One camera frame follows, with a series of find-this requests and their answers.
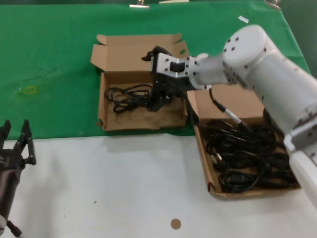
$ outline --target cable plug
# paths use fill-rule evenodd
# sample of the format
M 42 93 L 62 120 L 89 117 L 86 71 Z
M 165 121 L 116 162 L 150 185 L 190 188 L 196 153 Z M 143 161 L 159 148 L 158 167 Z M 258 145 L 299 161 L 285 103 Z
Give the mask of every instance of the cable plug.
M 259 175 L 262 177 L 264 175 L 269 175 L 272 171 L 272 166 L 268 162 L 259 162 L 258 165 Z
M 232 174 L 230 178 L 232 185 L 251 184 L 254 181 L 252 176 L 246 176 L 244 174 Z
M 22 231 L 19 229 L 19 227 L 16 227 L 11 221 L 8 221 L 6 225 L 15 237 L 22 237 Z
M 222 173 L 229 168 L 229 164 L 222 159 L 219 153 L 216 153 L 216 156 L 212 155 L 211 158 L 213 160 L 213 168 L 217 172 Z

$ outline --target robotic arm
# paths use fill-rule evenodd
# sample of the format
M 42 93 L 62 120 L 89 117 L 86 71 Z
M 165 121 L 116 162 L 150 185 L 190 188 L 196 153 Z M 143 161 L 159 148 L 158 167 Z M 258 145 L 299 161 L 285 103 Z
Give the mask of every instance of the robotic arm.
M 143 60 L 151 60 L 157 91 L 205 90 L 220 83 L 253 90 L 285 134 L 293 173 L 317 208 L 317 80 L 286 58 L 262 27 L 238 30 L 215 57 L 178 59 L 155 50 Z
M 13 203 L 15 190 L 20 183 L 22 170 L 27 164 L 35 165 L 35 150 L 32 133 L 28 120 L 24 121 L 21 135 L 19 136 L 13 149 L 3 149 L 4 141 L 11 130 L 11 123 L 6 120 L 0 127 L 0 236 L 6 226 L 16 237 L 21 237 L 22 232 L 11 221 L 8 220 Z M 24 159 L 22 151 L 28 146 L 29 156 Z

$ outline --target open cardboard box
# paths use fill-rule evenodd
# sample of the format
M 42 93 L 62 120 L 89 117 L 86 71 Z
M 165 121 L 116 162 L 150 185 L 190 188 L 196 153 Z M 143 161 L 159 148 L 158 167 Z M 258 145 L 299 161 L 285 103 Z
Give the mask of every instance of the open cardboard box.
M 121 114 L 113 111 L 113 103 L 105 99 L 107 88 L 127 88 L 140 83 L 151 84 L 151 63 L 142 61 L 148 51 L 156 45 L 167 49 L 176 57 L 189 56 L 182 35 L 98 35 L 100 44 L 95 44 L 91 63 L 102 69 L 98 117 L 105 131 L 128 129 L 159 129 L 164 127 L 184 127 L 187 123 L 186 102 L 181 98 L 162 107 L 157 112 L 146 108 L 136 108 Z
M 247 124 L 263 124 L 264 107 L 254 92 L 242 89 L 239 85 L 215 85 L 212 88 L 212 94 L 217 101 L 229 108 L 234 114 L 236 114 Z M 226 114 L 222 113 L 212 103 L 208 91 L 188 92 L 188 99 L 193 110 L 199 117 L 199 123 L 206 124 L 212 119 L 224 120 L 229 123 L 231 122 L 231 119 Z M 254 196 L 281 194 L 285 191 L 296 189 L 256 188 L 254 190 L 238 194 L 222 192 L 218 181 L 219 172 L 213 168 L 211 156 L 206 152 L 206 141 L 197 126 L 195 126 L 195 133 L 201 154 L 207 189 L 211 195 L 224 198 L 247 198 Z M 244 171 L 252 172 L 251 169 L 246 169 Z

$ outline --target white table surface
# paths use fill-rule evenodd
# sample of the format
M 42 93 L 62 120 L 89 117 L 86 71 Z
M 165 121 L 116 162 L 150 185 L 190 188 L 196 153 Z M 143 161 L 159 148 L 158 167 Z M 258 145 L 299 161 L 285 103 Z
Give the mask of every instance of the white table surface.
M 303 191 L 212 197 L 195 137 L 35 140 L 35 147 L 38 164 L 23 171 L 9 217 L 25 238 L 317 237 L 317 212 Z M 6 229 L 3 237 L 13 235 Z

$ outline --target green table surface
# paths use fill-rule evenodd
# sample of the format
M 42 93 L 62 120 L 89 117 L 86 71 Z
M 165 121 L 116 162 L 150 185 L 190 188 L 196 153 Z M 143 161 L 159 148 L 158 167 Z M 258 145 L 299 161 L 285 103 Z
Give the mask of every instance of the green table surface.
M 283 54 L 309 71 L 282 12 L 260 1 L 152 4 L 147 9 L 0 6 L 0 123 L 11 120 L 9 139 L 18 137 L 24 119 L 30 121 L 33 138 L 154 133 L 106 133 L 96 126 L 100 76 L 90 64 L 96 35 L 181 32 L 192 55 L 216 55 L 232 33 L 246 26 L 239 15 L 262 26 Z M 158 132 L 191 135 L 193 129 Z

